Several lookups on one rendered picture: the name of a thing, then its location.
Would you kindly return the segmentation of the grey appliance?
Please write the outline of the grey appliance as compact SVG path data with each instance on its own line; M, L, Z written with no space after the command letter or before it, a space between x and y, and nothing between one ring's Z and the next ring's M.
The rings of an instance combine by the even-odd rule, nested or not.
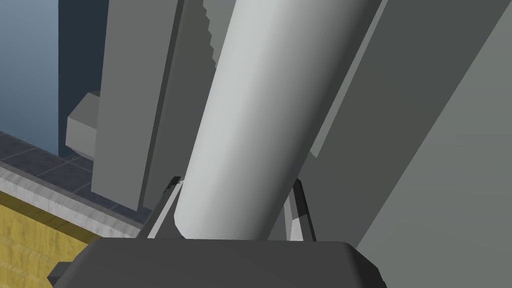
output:
M204 0L110 0L92 191L153 209L191 158L215 74Z

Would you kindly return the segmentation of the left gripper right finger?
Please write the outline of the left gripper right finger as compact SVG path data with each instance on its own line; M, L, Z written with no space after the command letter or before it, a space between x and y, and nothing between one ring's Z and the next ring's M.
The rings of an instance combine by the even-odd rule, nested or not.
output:
M303 185L298 178L284 203L283 211L287 241L315 242L317 240Z

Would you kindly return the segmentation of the pale grey bar handle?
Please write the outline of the pale grey bar handle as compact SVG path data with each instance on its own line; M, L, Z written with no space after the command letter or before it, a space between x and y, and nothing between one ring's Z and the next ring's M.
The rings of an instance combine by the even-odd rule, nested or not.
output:
M266 240L382 0L236 0L174 213Z

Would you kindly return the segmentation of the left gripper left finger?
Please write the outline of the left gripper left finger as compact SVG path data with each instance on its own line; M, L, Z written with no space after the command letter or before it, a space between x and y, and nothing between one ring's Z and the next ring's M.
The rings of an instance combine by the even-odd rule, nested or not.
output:
M171 179L151 212L137 239L182 239L183 235L176 227L174 212L183 182L179 176Z

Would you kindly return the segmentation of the pale grey block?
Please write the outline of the pale grey block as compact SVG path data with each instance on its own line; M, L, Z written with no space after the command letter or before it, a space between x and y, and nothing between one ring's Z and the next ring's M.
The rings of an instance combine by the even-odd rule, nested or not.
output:
M94 160L101 91L88 92L67 118L65 145Z

